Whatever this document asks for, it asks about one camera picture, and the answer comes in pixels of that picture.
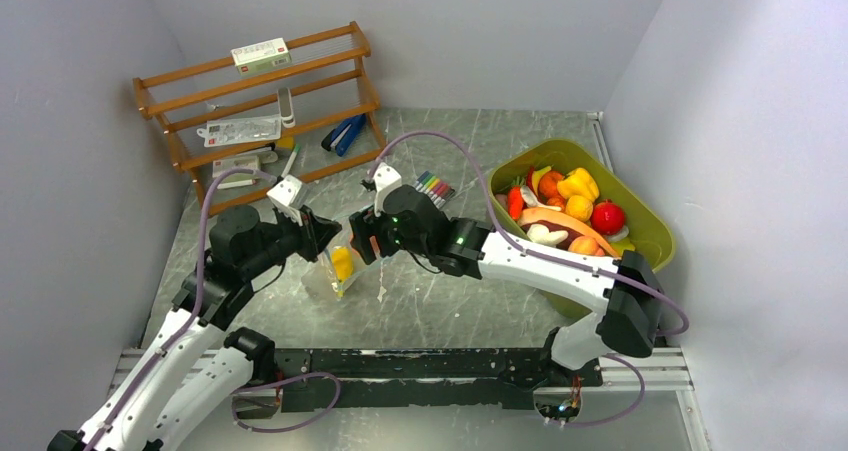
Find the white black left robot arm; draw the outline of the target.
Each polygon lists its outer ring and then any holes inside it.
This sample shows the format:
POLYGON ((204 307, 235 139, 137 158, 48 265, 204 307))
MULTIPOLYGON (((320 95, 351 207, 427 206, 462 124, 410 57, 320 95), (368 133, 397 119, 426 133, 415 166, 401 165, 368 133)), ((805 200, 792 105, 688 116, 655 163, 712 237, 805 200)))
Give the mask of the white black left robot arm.
POLYGON ((302 207, 264 222, 251 206, 221 214, 200 238, 200 261, 172 301, 157 337, 105 404, 79 429, 62 430, 51 450, 176 450, 236 390, 281 377, 275 343, 229 329, 253 298, 253 280, 298 255, 317 260, 340 223, 302 207))

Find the yellow toy mango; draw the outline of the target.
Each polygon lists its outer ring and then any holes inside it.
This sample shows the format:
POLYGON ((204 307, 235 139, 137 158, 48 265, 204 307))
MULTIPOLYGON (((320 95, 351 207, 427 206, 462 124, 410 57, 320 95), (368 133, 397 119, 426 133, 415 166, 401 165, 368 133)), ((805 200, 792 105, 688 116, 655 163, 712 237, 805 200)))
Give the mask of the yellow toy mango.
POLYGON ((331 253, 331 263, 340 283, 344 283, 354 274, 354 261, 347 247, 336 247, 331 253))

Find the clear zip top bag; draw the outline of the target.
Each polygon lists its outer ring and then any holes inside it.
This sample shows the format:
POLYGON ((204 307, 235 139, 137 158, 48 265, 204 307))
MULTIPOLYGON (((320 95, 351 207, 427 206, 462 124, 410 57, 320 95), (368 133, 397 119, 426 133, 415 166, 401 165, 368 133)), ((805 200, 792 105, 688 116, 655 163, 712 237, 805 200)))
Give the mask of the clear zip top bag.
POLYGON ((342 225, 342 231, 328 245, 327 250, 319 256, 319 260, 312 264, 309 270, 301 278, 305 290, 312 297, 321 299, 342 299, 354 286, 356 280, 365 272, 367 265, 363 263, 356 251, 350 244, 351 228, 348 224, 342 225), (331 253, 336 247, 347 247, 354 261, 354 274, 344 283, 336 279, 331 263, 331 253))

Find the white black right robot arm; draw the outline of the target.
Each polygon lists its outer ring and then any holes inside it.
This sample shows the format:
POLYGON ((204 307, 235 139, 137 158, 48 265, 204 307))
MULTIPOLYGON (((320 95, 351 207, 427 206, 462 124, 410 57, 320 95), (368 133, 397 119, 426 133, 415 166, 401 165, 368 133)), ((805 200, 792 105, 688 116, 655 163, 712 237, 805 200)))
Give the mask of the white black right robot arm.
POLYGON ((608 353, 646 358, 659 331, 659 282, 645 258, 586 256, 520 239, 470 218, 449 218, 409 185, 349 218, 351 245, 371 264, 399 251, 438 272, 517 282, 580 304, 587 314, 558 328, 539 362, 542 377, 562 385, 587 362, 608 353))

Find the toy peach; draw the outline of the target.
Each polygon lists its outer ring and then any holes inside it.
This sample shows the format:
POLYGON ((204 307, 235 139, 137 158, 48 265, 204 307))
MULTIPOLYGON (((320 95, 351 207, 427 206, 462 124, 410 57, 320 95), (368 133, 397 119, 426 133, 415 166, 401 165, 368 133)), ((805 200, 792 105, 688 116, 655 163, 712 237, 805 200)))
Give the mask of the toy peach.
POLYGON ((581 255, 588 256, 604 256, 605 251, 601 247, 601 245, 590 236, 580 236, 575 238, 570 246, 568 247, 568 251, 581 255))

